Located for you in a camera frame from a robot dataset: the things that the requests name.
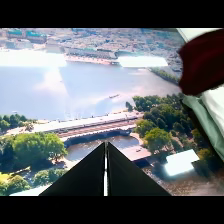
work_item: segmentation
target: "body of water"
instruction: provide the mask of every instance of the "body of water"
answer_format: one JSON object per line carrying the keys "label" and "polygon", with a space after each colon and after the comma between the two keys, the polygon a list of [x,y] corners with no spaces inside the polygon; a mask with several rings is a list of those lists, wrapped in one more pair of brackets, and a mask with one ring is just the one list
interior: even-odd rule
{"label": "body of water", "polygon": [[65,158],[70,161],[81,160],[104,141],[109,141],[120,150],[139,145],[139,141],[131,136],[115,136],[103,140],[72,145],[68,148],[68,155]]}
{"label": "body of water", "polygon": [[0,114],[17,111],[28,118],[101,116],[125,109],[135,95],[178,92],[177,86],[145,69],[76,62],[61,68],[0,67]]}

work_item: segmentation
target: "red cloth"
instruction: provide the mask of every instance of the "red cloth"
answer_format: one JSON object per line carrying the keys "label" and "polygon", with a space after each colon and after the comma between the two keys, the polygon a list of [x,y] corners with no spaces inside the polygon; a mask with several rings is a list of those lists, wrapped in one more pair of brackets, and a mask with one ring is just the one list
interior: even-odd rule
{"label": "red cloth", "polygon": [[184,94],[197,95],[224,83],[224,29],[191,40],[179,54],[183,61],[179,86]]}

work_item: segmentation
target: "road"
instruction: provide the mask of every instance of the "road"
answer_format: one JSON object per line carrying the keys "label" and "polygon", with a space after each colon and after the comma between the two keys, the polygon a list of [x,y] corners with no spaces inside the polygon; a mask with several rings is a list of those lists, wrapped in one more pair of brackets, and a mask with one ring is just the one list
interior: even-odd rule
{"label": "road", "polygon": [[102,130],[106,130],[106,129],[110,129],[110,128],[116,128],[116,127],[122,127],[122,126],[127,126],[127,125],[133,125],[135,124],[136,120],[129,120],[129,121],[121,121],[121,122],[116,122],[116,123],[111,123],[111,124],[102,124],[102,125],[97,125],[97,126],[93,126],[93,127],[86,127],[86,128],[81,128],[78,130],[72,130],[66,133],[61,133],[58,134],[59,138],[62,137],[68,137],[71,135],[78,135],[78,134],[82,134],[82,133],[88,133],[88,132],[93,132],[93,131],[102,131]]}

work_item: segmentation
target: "boat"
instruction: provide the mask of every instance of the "boat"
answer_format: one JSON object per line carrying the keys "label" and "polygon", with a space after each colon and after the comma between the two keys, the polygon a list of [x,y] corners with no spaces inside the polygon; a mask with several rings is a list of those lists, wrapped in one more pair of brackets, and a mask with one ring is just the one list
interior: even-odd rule
{"label": "boat", "polygon": [[117,96],[119,96],[119,94],[114,95],[114,96],[109,96],[109,98],[110,98],[110,99],[113,99],[113,98],[115,98],[115,97],[117,97]]}

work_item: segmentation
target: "train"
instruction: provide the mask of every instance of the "train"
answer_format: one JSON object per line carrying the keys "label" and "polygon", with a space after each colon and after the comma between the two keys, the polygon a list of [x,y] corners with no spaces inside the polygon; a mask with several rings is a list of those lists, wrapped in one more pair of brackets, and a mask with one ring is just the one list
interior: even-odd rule
{"label": "train", "polygon": [[57,127],[52,128],[51,130],[47,130],[45,132],[54,132],[56,134],[66,133],[70,130],[76,130],[80,128],[86,128],[86,127],[94,127],[97,125],[103,125],[103,124],[112,124],[116,122],[122,122],[122,121],[129,121],[129,120],[136,120],[138,117],[136,115],[119,115],[119,116],[104,116],[102,118],[93,118],[96,121],[88,122],[88,119],[83,119],[83,124],[80,124],[80,120],[70,121],[70,122],[60,122]]}

